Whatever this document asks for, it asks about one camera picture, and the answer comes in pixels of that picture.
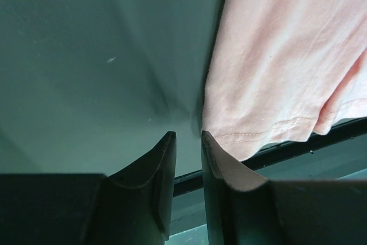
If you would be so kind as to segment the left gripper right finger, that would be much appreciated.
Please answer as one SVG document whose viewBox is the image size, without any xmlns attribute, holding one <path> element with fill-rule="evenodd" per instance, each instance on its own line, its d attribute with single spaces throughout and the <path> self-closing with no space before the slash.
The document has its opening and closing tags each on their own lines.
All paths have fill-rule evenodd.
<svg viewBox="0 0 367 245">
<path fill-rule="evenodd" d="M 270 180 L 203 131 L 210 244 L 365 244 L 365 180 Z"/>
</svg>

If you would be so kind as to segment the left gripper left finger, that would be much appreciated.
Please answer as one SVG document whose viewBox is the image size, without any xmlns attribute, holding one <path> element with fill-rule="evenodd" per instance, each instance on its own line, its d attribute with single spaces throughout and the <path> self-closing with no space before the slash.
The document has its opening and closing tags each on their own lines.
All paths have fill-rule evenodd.
<svg viewBox="0 0 367 245">
<path fill-rule="evenodd" d="M 176 134 L 111 176 L 2 174 L 2 244 L 164 244 Z"/>
</svg>

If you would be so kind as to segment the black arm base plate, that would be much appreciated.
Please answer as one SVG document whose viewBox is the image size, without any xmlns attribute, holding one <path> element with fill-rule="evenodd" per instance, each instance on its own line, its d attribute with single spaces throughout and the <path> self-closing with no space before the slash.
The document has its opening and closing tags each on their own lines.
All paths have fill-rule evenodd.
<svg viewBox="0 0 367 245">
<path fill-rule="evenodd" d="M 258 170 L 365 134 L 366 118 L 353 119 L 333 126 L 327 135 L 313 134 L 306 142 L 284 142 L 260 150 L 242 163 Z M 175 178 L 173 196 L 185 195 L 202 187 L 202 171 L 197 170 Z"/>
</svg>

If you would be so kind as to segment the salmon pink t shirt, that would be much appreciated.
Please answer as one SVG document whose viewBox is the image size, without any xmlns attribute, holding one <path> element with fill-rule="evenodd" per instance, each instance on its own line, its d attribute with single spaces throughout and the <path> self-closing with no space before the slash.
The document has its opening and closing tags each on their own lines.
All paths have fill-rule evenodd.
<svg viewBox="0 0 367 245">
<path fill-rule="evenodd" d="M 366 116 L 366 0 L 225 0 L 203 128 L 237 160 Z"/>
</svg>

